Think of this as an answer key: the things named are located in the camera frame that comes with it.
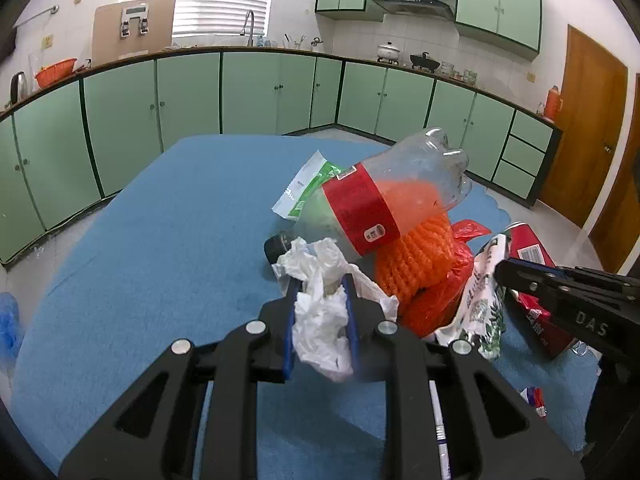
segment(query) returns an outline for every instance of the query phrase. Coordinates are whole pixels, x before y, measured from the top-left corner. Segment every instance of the red bottle label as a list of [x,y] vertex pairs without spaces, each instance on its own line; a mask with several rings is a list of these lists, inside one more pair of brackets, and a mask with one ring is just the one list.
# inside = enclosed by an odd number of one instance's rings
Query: red bottle label
[[322,184],[322,190],[360,256],[400,237],[385,199],[361,163]]

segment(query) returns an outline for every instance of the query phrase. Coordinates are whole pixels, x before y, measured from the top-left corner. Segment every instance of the clear plastic bottle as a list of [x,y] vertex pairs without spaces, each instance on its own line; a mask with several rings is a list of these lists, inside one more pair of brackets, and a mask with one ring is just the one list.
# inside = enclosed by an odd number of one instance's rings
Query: clear plastic bottle
[[471,190],[468,163],[439,128],[407,137],[315,189],[295,225],[264,243],[267,259],[275,263],[295,238],[331,237],[355,262],[458,204]]

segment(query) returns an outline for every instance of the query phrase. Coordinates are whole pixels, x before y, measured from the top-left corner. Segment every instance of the brown door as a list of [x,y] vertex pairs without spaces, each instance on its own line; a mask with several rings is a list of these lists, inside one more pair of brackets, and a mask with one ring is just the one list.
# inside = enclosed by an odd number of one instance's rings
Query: brown door
[[640,74],[636,75],[636,104],[620,170],[607,203],[589,234],[602,267],[609,272],[618,272],[640,236],[640,203],[632,174],[636,153],[640,148],[638,92],[640,92]]
[[626,66],[589,36],[569,26],[563,131],[540,200],[582,227],[618,143],[626,101]]

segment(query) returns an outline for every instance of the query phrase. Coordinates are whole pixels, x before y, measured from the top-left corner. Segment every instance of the orange thermos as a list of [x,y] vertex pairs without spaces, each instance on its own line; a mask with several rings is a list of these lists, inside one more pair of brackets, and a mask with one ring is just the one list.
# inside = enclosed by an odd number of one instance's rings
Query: orange thermos
[[560,91],[558,90],[558,87],[554,85],[546,96],[545,117],[555,121],[556,115],[560,110],[562,110],[562,103],[563,100],[560,97]]

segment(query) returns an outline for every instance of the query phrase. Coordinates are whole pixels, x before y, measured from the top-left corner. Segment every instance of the black bottle cap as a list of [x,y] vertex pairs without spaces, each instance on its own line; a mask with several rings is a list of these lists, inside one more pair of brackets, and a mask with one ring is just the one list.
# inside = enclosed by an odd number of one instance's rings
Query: black bottle cap
[[290,249],[290,246],[286,245],[286,238],[283,233],[273,235],[271,238],[267,238],[264,243],[264,254],[267,256],[267,260],[271,265],[278,261],[278,256],[286,253]]

